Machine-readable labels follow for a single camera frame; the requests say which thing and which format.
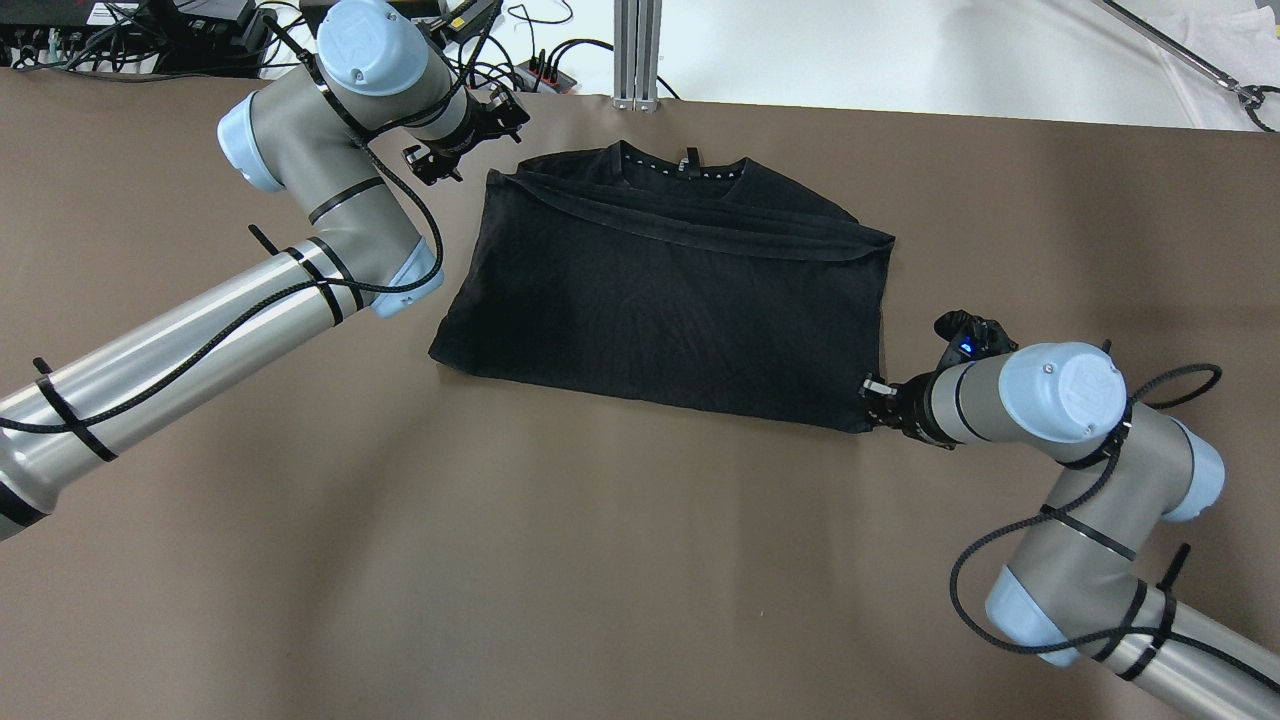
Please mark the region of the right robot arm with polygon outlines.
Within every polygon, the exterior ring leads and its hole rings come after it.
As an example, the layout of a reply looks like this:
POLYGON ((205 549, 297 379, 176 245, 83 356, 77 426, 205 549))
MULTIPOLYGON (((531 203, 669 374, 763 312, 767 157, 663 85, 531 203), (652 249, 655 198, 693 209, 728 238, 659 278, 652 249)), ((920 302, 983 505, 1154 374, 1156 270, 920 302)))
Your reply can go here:
POLYGON ((877 425, 924 443, 1024 443, 1060 465, 986 600, 991 644, 1059 667, 1089 659, 1192 717, 1275 719, 1277 656, 1132 569, 1161 521, 1199 516, 1222 492, 1219 452, 1130 393, 1112 359, 1082 342, 980 352, 960 337, 933 372, 905 383, 867 375, 877 425))

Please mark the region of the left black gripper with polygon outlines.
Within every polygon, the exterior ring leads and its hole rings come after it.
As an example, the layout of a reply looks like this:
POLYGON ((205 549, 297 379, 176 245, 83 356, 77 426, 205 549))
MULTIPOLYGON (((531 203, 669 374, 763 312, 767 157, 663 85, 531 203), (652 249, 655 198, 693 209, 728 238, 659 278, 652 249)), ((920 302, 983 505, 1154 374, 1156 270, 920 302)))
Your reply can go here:
POLYGON ((507 88, 495 88, 485 102, 468 95, 460 127, 444 138, 431 140, 430 147, 412 145, 404 149, 404 164, 426 186, 440 181, 461 182, 460 160, 465 154, 498 138, 520 143, 520 131, 529 120, 524 105, 507 88))

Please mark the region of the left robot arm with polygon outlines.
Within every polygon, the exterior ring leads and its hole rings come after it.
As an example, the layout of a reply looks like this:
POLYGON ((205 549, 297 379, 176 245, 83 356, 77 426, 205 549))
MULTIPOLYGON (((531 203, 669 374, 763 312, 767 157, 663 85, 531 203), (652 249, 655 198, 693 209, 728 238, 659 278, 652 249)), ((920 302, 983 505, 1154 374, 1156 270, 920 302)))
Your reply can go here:
POLYGON ((218 122, 248 184, 284 193, 306 234, 60 366, 33 360, 3 398, 3 538, 54 514, 91 471, 358 313, 394 315, 442 282, 444 240, 425 200, 374 150, 401 129, 424 183, 517 138, 530 117, 508 90, 479 97, 416 22, 389 1, 337 1, 296 65, 218 122))

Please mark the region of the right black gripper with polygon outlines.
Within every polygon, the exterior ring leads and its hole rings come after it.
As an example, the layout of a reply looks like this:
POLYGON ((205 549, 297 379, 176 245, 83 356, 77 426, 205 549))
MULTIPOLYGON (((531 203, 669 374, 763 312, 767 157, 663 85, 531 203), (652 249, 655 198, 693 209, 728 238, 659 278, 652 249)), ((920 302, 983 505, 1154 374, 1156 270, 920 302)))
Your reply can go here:
POLYGON ((941 429, 931 409, 933 375, 916 375, 900 384, 892 384, 876 374, 861 380, 860 396, 884 398, 881 424, 922 443, 940 443, 941 429))

